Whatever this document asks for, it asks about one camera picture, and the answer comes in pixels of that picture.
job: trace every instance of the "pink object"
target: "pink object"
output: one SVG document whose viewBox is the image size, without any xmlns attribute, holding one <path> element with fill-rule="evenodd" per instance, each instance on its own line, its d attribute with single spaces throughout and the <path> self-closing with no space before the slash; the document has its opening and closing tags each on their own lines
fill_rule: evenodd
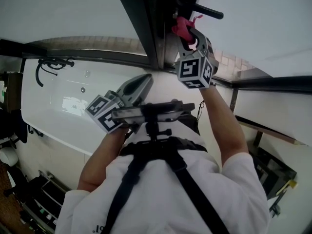
<svg viewBox="0 0 312 234">
<path fill-rule="evenodd" d="M 182 37 L 187 41 L 188 44 L 194 44 L 195 39 L 194 37 L 190 34 L 189 30 L 187 29 L 187 26 L 191 28 L 195 28 L 195 20 L 197 18 L 201 18 L 203 15 L 200 15 L 198 17 L 194 17 L 193 21 L 189 21 L 185 19 L 184 17 L 177 17 L 176 19 L 176 26 L 173 26 L 171 28 L 172 32 L 175 33 L 177 36 Z"/>
</svg>

